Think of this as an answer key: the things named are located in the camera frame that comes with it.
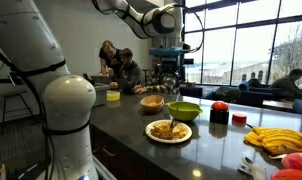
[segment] wooden bowl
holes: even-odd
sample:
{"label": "wooden bowl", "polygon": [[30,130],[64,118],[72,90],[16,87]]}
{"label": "wooden bowl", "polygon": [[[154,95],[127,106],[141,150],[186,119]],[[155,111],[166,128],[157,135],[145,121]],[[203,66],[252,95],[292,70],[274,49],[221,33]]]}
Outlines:
{"label": "wooden bowl", "polygon": [[150,95],[144,97],[140,105],[146,113],[156,113],[164,105],[164,97],[160,95]]}

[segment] tree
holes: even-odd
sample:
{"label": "tree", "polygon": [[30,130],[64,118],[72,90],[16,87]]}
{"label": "tree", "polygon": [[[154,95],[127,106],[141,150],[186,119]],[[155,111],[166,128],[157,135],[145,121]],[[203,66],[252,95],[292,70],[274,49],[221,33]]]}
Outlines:
{"label": "tree", "polygon": [[274,47],[273,57],[273,81],[288,75],[292,69],[302,69],[302,24],[291,27],[285,42]]}

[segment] bowl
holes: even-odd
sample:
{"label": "bowl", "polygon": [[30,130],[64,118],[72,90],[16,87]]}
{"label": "bowl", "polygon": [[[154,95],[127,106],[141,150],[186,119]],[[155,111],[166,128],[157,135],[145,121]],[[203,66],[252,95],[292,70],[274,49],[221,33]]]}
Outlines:
{"label": "bowl", "polygon": [[164,97],[160,95],[150,95],[144,97],[140,105],[146,113],[156,113],[164,105]]}
{"label": "bowl", "polygon": [[120,92],[107,90],[107,100],[116,101],[120,99]]}
{"label": "bowl", "polygon": [[198,104],[185,101],[168,102],[165,105],[169,107],[171,116],[179,121],[193,121],[203,112]]}

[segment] green bowl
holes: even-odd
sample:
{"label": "green bowl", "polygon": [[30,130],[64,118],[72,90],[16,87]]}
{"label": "green bowl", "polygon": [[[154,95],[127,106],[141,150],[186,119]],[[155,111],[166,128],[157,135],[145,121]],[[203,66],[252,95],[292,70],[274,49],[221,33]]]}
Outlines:
{"label": "green bowl", "polygon": [[169,107],[171,116],[179,121],[193,121],[199,113],[203,112],[198,104],[184,101],[168,102],[165,105]]}

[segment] laptop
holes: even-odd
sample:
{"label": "laptop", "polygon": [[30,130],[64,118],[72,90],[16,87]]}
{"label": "laptop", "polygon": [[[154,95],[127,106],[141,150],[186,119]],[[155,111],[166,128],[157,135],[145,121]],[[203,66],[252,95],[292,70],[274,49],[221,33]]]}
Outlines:
{"label": "laptop", "polygon": [[130,87],[128,81],[126,79],[115,79],[115,82],[118,83],[118,86],[120,89],[122,89],[122,92],[125,94],[134,94],[133,89]]}
{"label": "laptop", "polygon": [[91,79],[94,81],[94,83],[106,84],[106,85],[110,84],[109,76],[104,76],[104,75],[91,76]]}

